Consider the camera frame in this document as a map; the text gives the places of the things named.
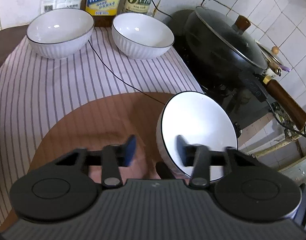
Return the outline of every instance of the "black wire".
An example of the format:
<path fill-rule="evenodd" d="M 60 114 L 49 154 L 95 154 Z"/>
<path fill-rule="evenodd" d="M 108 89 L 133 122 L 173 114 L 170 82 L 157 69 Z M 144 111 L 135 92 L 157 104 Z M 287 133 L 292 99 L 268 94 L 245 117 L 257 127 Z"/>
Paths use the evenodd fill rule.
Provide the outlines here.
<path fill-rule="evenodd" d="M 268 103 L 269 107 L 271 108 L 271 111 L 273 113 L 273 116 L 275 117 L 275 120 L 279 123 L 279 125 L 283 126 L 284 128 L 290 130 L 290 131 L 293 131 L 293 132 L 296 132 L 297 134 L 303 136 L 306 138 L 306 134 L 304 133 L 301 133 L 300 131 L 297 131 L 291 127 L 287 127 L 285 124 L 283 124 L 282 122 L 280 122 L 280 120 L 276 117 L 275 113 L 274 113 L 274 110 L 273 110 L 273 107 L 271 106 L 271 104 L 269 103 L 269 101 L 266 100 L 266 102 Z"/>
<path fill-rule="evenodd" d="M 115 76 L 118 80 L 122 81 L 124 84 L 128 85 L 129 87 L 131 87 L 131 88 L 137 90 L 138 92 L 141 92 L 142 94 L 148 96 L 149 98 L 154 99 L 155 101 L 161 103 L 162 105 L 165 105 L 165 103 L 161 102 L 160 100 L 158 100 L 158 99 L 156 99 L 156 98 L 154 98 L 154 97 L 151 97 L 150 95 L 148 95 L 148 94 L 144 93 L 143 91 L 137 89 L 136 87 L 134 87 L 134 86 L 132 86 L 132 85 L 126 83 L 123 79 L 121 79 L 121 78 L 119 78 L 117 75 L 115 75 L 114 72 L 113 72 L 113 71 L 103 62 L 103 60 L 101 59 L 101 57 L 99 56 L 99 54 L 97 54 L 96 50 L 93 48 L 93 46 L 92 46 L 92 44 L 91 44 L 90 41 L 89 41 L 89 43 L 90 43 L 90 46 L 91 46 L 91 48 L 93 49 L 93 51 L 96 53 L 97 57 L 100 59 L 100 61 L 103 63 L 103 65 L 113 74 L 113 76 Z"/>
<path fill-rule="evenodd" d="M 159 9 L 157 8 L 157 6 L 155 5 L 155 2 L 154 2 L 153 0 L 152 0 L 152 3 L 153 3 L 153 5 L 154 5 L 154 7 L 155 7 L 156 10 L 158 10 L 159 12 L 161 12 L 161 13 L 163 13 L 163 14 L 165 14 L 165 15 L 167 15 L 168 17 L 171 17 L 171 18 L 173 19 L 173 17 L 172 17 L 171 15 L 169 15 L 169 14 L 167 14 L 167 13 L 162 12 L 161 10 L 159 10 Z"/>

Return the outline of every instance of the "bowl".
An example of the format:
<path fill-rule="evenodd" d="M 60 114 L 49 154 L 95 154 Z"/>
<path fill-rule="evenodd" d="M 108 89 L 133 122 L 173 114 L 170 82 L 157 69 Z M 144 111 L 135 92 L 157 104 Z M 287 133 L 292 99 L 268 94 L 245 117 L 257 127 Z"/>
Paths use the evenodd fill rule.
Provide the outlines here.
<path fill-rule="evenodd" d="M 174 174 L 189 178 L 193 167 L 182 164 L 176 147 L 178 135 L 188 144 L 202 144 L 213 151 L 237 148 L 235 130 L 226 112 L 213 99 L 199 92 L 186 91 L 173 96 L 165 104 L 156 127 L 157 148 L 163 161 Z M 210 167 L 211 181 L 223 175 L 222 166 Z"/>
<path fill-rule="evenodd" d="M 174 43 L 172 31 L 164 23 L 139 13 L 122 13 L 112 22 L 116 46 L 133 59 L 161 56 Z"/>
<path fill-rule="evenodd" d="M 81 49 L 90 38 L 94 19 L 80 9 L 61 8 L 36 17 L 26 36 L 42 57 L 66 58 Z"/>

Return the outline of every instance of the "black circular disc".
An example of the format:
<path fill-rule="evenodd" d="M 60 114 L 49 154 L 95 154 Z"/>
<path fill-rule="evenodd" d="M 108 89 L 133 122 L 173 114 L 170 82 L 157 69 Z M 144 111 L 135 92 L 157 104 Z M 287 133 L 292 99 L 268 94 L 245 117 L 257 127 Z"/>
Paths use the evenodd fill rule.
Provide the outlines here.
<path fill-rule="evenodd" d="M 91 178 L 70 166 L 49 166 L 29 172 L 11 187 L 15 212 L 36 221 L 68 219 L 88 209 L 97 197 Z"/>
<path fill-rule="evenodd" d="M 267 167 L 240 167 L 224 176 L 214 195 L 222 208 L 251 221 L 275 221 L 290 216 L 301 202 L 299 187 Z"/>

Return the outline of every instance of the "bowl rim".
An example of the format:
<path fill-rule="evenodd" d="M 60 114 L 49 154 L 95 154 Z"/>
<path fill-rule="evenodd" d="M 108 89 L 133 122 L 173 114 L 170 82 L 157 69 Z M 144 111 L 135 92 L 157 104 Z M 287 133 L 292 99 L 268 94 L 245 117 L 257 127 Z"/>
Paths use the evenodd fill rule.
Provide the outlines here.
<path fill-rule="evenodd" d="M 202 93 L 202 92 L 193 91 L 193 90 L 181 91 L 181 92 L 179 92 L 179 93 L 173 95 L 173 96 L 165 103 L 165 105 L 164 105 L 164 107 L 163 107 L 163 110 L 162 110 L 161 116 L 160 116 L 161 121 L 160 121 L 160 124 L 158 124 L 158 128 L 159 128 L 159 130 L 161 131 L 161 138 L 162 138 L 163 147 L 164 147 L 164 149 L 165 149 L 167 155 L 169 156 L 171 162 L 177 167 L 177 169 L 178 169 L 180 172 L 182 172 L 182 173 L 185 174 L 186 176 L 190 177 L 189 174 L 187 174 L 186 172 L 184 172 L 184 171 L 181 169 L 181 167 L 179 167 L 179 166 L 173 161 L 173 158 L 171 157 L 171 154 L 169 153 L 169 150 L 168 150 L 167 147 L 166 147 L 166 143 L 165 143 L 164 136 L 163 136 L 163 128 L 162 128 L 163 116 L 164 116 L 164 112 L 165 112 L 165 109 L 166 109 L 167 105 L 170 103 L 170 101 L 171 101 L 174 97 L 176 97 L 176 96 L 179 95 L 179 94 L 186 93 L 186 92 L 198 93 L 198 94 L 202 94 L 203 96 L 206 96 L 206 97 L 210 98 L 209 96 L 207 96 L 206 94 L 204 94 L 204 93 Z M 223 110 L 223 112 L 227 115 L 227 117 L 228 117 L 229 120 L 231 121 L 229 115 L 224 111 L 224 109 L 222 108 L 222 106 L 220 106 L 214 99 L 212 99 L 212 98 L 210 98 L 210 99 L 211 99 L 215 104 L 217 104 L 217 105 Z M 237 136 L 235 135 L 235 137 L 236 137 L 236 149 L 238 150 Z"/>
<path fill-rule="evenodd" d="M 37 18 L 39 18 L 39 17 L 41 17 L 42 15 L 45 15 L 45 14 L 47 14 L 47 13 L 49 13 L 49 12 L 53 12 L 53 11 L 57 11 L 57 10 L 63 10 L 63 9 L 80 10 L 80 11 L 82 11 L 82 12 L 85 12 L 85 13 L 89 14 L 89 15 L 92 17 L 92 19 L 93 19 L 93 25 L 92 25 L 92 27 L 91 27 L 87 32 L 85 32 L 85 33 L 83 33 L 83 34 L 81 34 L 81 35 L 79 35 L 79 36 L 77 36 L 77 37 L 75 37 L 75 38 L 69 39 L 69 40 L 67 40 L 67 41 L 72 41 L 72 40 L 75 40 L 75 39 L 77 39 L 77 38 L 80 38 L 80 37 L 82 37 L 83 35 L 87 34 L 90 30 L 92 30 L 92 29 L 94 28 L 95 20 L 94 20 L 93 16 L 92 16 L 89 12 L 84 11 L 84 10 L 82 10 L 82 9 L 78 9 L 78 8 L 67 8 L 67 7 L 65 7 L 65 8 L 57 8 L 57 9 L 48 11 L 48 12 L 46 12 L 46 13 L 42 13 L 42 14 L 38 15 L 37 17 L 35 17 L 35 18 L 30 22 L 28 28 L 26 29 L 26 37 L 27 37 L 30 41 L 32 41 L 32 42 L 34 42 L 34 43 L 36 43 L 36 44 L 43 44 L 43 45 L 54 45 L 54 44 L 60 44 L 60 43 L 67 42 L 67 41 L 60 41 L 60 42 L 53 42 L 53 43 L 43 43 L 43 42 L 38 42 L 38 41 L 32 40 L 32 39 L 29 37 L 29 35 L 28 35 L 28 29 L 29 29 L 30 25 L 31 25 Z"/>
<path fill-rule="evenodd" d="M 158 47 L 158 46 L 148 46 L 148 45 L 145 45 L 145 44 L 142 44 L 142 43 L 139 43 L 139 42 L 136 42 L 136 41 L 133 41 L 133 40 L 131 40 L 131 39 L 129 39 L 129 38 L 127 38 L 127 37 L 125 37 L 123 34 L 121 34 L 116 28 L 115 28 L 115 26 L 114 26 L 114 21 L 115 21 L 115 19 L 117 18 L 117 17 L 119 17 L 120 15 L 124 15 L 124 14 L 136 14 L 136 15 L 143 15 L 143 16 L 146 16 L 146 17 L 150 17 L 150 18 L 152 18 L 152 19 L 154 19 L 154 20 L 156 20 L 156 21 L 158 21 L 158 22 L 161 22 L 161 21 L 159 21 L 158 19 L 155 19 L 154 17 L 151 17 L 151 16 L 149 16 L 149 15 L 146 15 L 146 14 L 143 14 L 143 13 L 135 13 L 135 12 L 124 12 L 124 13 L 120 13 L 120 14 L 118 14 L 118 15 L 116 15 L 115 17 L 114 17 L 114 19 L 113 19 L 113 21 L 112 21 L 112 27 L 121 35 L 121 36 L 123 36 L 124 38 L 126 38 L 126 39 L 128 39 L 129 41 L 132 41 L 132 42 L 134 42 L 134 43 L 136 43 L 136 44 L 139 44 L 139 45 L 142 45 L 142 46 L 145 46 L 145 47 L 148 47 L 148 48 L 157 48 L 157 49 L 163 49 L 163 48 L 167 48 L 167 47 L 170 47 L 170 46 L 172 46 L 173 44 L 174 44 L 174 41 L 175 41 L 175 38 L 174 38 L 174 34 L 173 34 L 173 32 L 171 31 L 171 29 L 165 24 L 165 23 L 163 23 L 163 22 L 161 22 L 161 23 L 163 23 L 170 31 L 171 31 L 171 33 L 172 33 L 172 35 L 173 35 L 173 41 L 172 41 L 172 43 L 170 44 L 170 45 L 167 45 L 167 46 L 163 46 L 163 47 Z"/>

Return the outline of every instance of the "striped cloth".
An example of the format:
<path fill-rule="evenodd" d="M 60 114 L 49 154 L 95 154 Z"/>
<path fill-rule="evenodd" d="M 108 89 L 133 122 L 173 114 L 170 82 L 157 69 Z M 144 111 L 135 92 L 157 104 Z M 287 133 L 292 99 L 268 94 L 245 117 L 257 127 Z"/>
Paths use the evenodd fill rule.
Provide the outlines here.
<path fill-rule="evenodd" d="M 117 49 L 110 28 L 95 28 L 90 41 L 118 77 L 142 91 L 201 91 L 173 47 L 154 59 L 133 60 Z M 0 225 L 11 210 L 11 185 L 27 173 L 47 132 L 89 101 L 131 92 L 89 43 L 66 59 L 53 60 L 37 55 L 23 38 L 0 68 Z"/>

